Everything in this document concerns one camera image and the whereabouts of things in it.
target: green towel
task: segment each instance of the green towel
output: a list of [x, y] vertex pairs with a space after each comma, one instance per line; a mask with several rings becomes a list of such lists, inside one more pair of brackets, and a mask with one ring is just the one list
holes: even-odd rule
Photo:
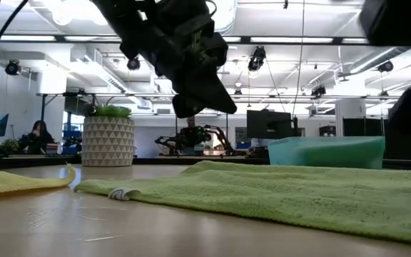
[[76, 190], [411, 243], [411, 171], [203, 161], [173, 178], [84, 181]]

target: table surface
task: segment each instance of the table surface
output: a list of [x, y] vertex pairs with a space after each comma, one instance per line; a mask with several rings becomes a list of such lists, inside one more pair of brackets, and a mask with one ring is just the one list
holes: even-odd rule
[[[175, 176], [186, 166], [76, 167], [67, 188], [0, 196], [0, 256], [411, 256], [411, 245], [74, 193], [84, 179]], [[64, 166], [13, 169], [63, 177]]]

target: yellow towel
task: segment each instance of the yellow towel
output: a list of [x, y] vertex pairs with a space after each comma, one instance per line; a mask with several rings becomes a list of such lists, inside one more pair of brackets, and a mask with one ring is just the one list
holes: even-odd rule
[[71, 165], [68, 165], [68, 170], [69, 175], [66, 178], [28, 178], [0, 171], [0, 193], [67, 186], [76, 178], [76, 172]]

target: potted plant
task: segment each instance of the potted plant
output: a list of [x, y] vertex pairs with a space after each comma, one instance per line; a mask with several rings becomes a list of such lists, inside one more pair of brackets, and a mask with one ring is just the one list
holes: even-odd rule
[[19, 150], [19, 142], [15, 139], [6, 139], [1, 144], [1, 150], [5, 151], [7, 154], [17, 153]]
[[83, 123], [83, 166], [116, 167], [133, 163], [135, 148], [131, 110], [109, 104], [109, 101], [88, 110]]

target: white geometric planter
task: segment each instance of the white geometric planter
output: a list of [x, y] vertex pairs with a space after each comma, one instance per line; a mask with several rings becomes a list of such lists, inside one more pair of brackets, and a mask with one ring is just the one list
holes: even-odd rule
[[133, 163], [134, 122], [130, 119], [86, 117], [82, 139], [82, 166], [117, 167]]

